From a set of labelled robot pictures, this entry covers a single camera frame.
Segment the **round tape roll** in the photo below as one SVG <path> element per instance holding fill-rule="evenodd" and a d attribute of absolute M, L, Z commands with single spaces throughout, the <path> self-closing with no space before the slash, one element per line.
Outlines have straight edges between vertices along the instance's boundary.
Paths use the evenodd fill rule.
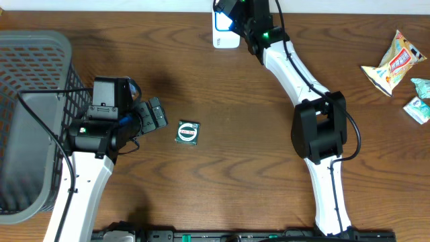
<path fill-rule="evenodd" d="M 200 133 L 200 123 L 180 120 L 175 142 L 186 145 L 197 145 Z"/>

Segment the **yellow snack bag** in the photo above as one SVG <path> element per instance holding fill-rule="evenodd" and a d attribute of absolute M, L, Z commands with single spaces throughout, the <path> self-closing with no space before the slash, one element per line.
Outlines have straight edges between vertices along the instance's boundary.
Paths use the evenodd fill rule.
<path fill-rule="evenodd" d="M 427 57 L 397 30 L 379 66 L 360 66 L 360 69 L 377 89 L 392 97 L 393 89 L 413 65 L 426 59 Z"/>

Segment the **mint green pack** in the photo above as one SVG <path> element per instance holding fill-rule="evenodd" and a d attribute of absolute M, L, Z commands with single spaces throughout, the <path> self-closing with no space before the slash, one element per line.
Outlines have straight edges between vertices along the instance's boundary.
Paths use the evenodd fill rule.
<path fill-rule="evenodd" d="M 421 99 L 429 99 L 430 98 L 430 80 L 420 79 L 420 78 L 412 78 L 411 82 L 415 84 L 415 89 L 416 89 L 417 95 Z"/>

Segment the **teal small carton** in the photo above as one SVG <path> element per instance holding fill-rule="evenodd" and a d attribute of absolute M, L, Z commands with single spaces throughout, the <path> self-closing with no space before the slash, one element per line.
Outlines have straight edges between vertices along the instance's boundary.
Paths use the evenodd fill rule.
<path fill-rule="evenodd" d="M 419 97 L 414 97 L 403 110 L 419 124 L 429 121 L 429 106 Z"/>

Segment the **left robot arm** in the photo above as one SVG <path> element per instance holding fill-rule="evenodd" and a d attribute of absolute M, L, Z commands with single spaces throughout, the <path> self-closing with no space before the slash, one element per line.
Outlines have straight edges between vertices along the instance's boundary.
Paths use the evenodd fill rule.
<path fill-rule="evenodd" d="M 168 124 L 129 77 L 96 77 L 85 113 L 66 129 L 62 177 L 45 241 L 90 241 L 101 195 L 122 148 Z"/>

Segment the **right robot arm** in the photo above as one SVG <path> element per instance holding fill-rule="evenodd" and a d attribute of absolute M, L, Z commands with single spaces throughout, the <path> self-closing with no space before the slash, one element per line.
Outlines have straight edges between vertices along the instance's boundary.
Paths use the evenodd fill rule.
<path fill-rule="evenodd" d="M 291 140 L 309 170 L 316 204 L 315 224 L 324 237 L 347 238 L 351 228 L 341 181 L 347 123 L 353 118 L 339 91 L 320 84 L 300 60 L 285 23 L 275 26 L 267 1 L 214 1 L 214 23 L 247 43 L 249 52 L 279 81 L 294 106 Z"/>

